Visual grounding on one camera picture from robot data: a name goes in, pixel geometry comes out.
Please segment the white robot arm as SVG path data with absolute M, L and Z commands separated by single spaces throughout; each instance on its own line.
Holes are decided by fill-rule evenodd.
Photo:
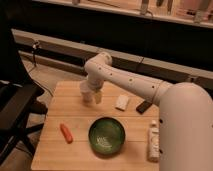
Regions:
M 204 88 L 114 68 L 106 52 L 84 68 L 92 91 L 109 81 L 159 107 L 159 171 L 213 171 L 213 99 Z

